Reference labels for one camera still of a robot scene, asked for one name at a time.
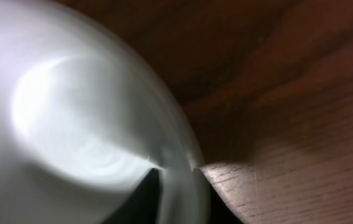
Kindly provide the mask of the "grey plastic bowl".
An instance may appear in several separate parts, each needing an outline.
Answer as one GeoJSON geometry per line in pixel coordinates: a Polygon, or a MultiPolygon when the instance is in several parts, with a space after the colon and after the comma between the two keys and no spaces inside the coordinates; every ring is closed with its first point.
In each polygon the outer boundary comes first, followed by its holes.
{"type": "Polygon", "coordinates": [[[156,223],[206,223],[203,159],[146,61],[55,1],[0,1],[0,223],[101,223],[151,169],[156,223]]]}

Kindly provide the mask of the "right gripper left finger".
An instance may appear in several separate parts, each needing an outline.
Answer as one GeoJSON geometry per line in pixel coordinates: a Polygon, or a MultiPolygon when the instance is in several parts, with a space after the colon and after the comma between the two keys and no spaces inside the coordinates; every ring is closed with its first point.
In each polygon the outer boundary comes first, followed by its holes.
{"type": "Polygon", "coordinates": [[[155,224],[160,193],[159,170],[151,169],[123,205],[101,224],[155,224]]]}

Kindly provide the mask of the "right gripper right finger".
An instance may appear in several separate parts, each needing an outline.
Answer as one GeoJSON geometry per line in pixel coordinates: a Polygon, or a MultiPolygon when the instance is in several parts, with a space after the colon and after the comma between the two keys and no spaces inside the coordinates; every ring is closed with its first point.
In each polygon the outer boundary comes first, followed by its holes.
{"type": "Polygon", "coordinates": [[[244,224],[226,205],[201,169],[194,169],[193,173],[204,184],[206,189],[206,224],[244,224]]]}

